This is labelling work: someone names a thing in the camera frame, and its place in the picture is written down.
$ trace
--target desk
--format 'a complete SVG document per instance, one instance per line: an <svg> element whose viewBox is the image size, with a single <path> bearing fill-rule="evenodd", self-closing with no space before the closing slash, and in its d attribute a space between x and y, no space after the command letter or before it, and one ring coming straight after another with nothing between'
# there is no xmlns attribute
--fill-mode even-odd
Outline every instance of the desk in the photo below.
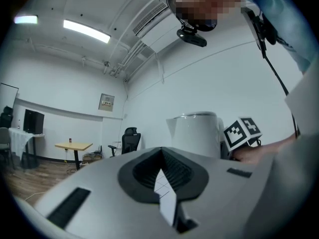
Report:
<svg viewBox="0 0 319 239"><path fill-rule="evenodd" d="M15 154L21 159L21 167L23 168L35 168L38 166L38 161L36 159L36 147L35 147L35 139L44 137L44 134L32 134L27 133L21 129L17 128L9 128L9 134L11 139L11 151L15 152ZM34 162L31 164L29 159L29 141L32 138L33 140L33 154L34 154ZM26 161L27 166L24 164L24 160L22 158L23 155L23 149L25 147L25 153L26 153Z"/></svg>
<svg viewBox="0 0 319 239"><path fill-rule="evenodd" d="M76 169L79 170L80 164L79 164L78 150L80 151L86 150L88 147L92 145L93 145L92 143L63 142L63 143L57 143L55 147L74 150L75 165L76 165Z"/></svg>

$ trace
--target white wall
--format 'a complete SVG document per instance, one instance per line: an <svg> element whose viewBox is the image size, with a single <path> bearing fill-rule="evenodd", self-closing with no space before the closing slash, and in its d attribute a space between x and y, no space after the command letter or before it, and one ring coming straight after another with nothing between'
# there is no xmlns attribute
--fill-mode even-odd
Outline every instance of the white wall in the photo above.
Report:
<svg viewBox="0 0 319 239"><path fill-rule="evenodd" d="M120 79L54 56L23 49L1 56L0 79L19 88L18 98L70 112L121 118L127 97ZM115 96L113 112L98 110L101 94Z"/></svg>
<svg viewBox="0 0 319 239"><path fill-rule="evenodd" d="M118 140L127 98L123 81L73 61L24 49L7 48L1 57L0 82L19 88L12 126L17 127L21 120L23 127L25 109L45 114L45 139L37 139L37 155L65 159L64 149L54 145L72 138L73 142L93 143L87 151L101 144L104 155L111 156L107 145ZM98 110L102 93L115 96L113 112ZM74 160L73 152L68 152L67 159Z"/></svg>
<svg viewBox="0 0 319 239"><path fill-rule="evenodd" d="M196 111L216 112L225 126L240 116L251 116L264 134L263 144L291 135L285 94L242 16L229 17L212 32L200 34L208 41L205 48L179 41L159 54L164 84L155 60L129 82L122 128L138 128L140 148L171 146L165 120ZM279 44L268 44L267 49L291 90L302 77L296 64Z"/></svg>
<svg viewBox="0 0 319 239"><path fill-rule="evenodd" d="M54 145L60 142L93 143L86 151L79 151L79 159L86 152L97 150L101 143L102 118L55 110L44 106L16 100L13 108L12 127L17 127L18 120L23 128L25 109L44 114L43 133L45 138L36 138L37 155L55 159L74 160L73 150L65 151ZM29 153L33 153L32 141L29 142Z"/></svg>

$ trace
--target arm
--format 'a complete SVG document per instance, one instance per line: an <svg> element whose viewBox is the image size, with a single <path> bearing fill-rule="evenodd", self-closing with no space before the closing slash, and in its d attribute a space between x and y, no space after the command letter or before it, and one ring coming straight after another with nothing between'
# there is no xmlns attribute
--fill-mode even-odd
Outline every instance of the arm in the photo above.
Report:
<svg viewBox="0 0 319 239"><path fill-rule="evenodd" d="M271 144L257 147L246 146L243 148L239 148L237 150L234 150L233 158L243 163L257 164L263 155L278 153L284 146L293 143L295 140L295 134L293 134L282 141L274 142Z"/></svg>

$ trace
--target white tablecloth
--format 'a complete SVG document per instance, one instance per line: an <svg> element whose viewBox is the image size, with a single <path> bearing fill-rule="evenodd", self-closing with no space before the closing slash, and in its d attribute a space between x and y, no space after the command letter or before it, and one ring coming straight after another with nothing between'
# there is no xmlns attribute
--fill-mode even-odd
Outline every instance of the white tablecloth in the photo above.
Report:
<svg viewBox="0 0 319 239"><path fill-rule="evenodd" d="M9 128L11 138L11 151L21 159L26 143L34 136L32 133L24 132L21 129Z"/></svg>

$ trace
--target ceiling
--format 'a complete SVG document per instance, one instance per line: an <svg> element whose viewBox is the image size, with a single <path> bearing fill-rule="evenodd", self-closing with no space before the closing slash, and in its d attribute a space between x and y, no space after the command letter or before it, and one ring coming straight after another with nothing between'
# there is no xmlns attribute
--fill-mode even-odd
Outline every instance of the ceiling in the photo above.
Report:
<svg viewBox="0 0 319 239"><path fill-rule="evenodd" d="M84 67L95 67L115 77L126 78L153 54L151 49L143 45L141 53L132 60L129 66L120 66L127 54L130 51L133 52L134 45L140 44L140 39L133 33L134 27L155 6L161 2L166 3L166 0L154 0L141 11L150 1L29 0L18 15L38 15L38 24L14 24L9 40L13 45L30 49L36 53L49 53L64 57L78 61ZM125 32L136 15L138 15L136 20ZM84 34L65 29L63 28L64 19L101 30L111 35L111 39L106 44ZM106 61L109 61L109 67L105 66ZM119 73L114 75L114 71L119 67Z"/></svg>

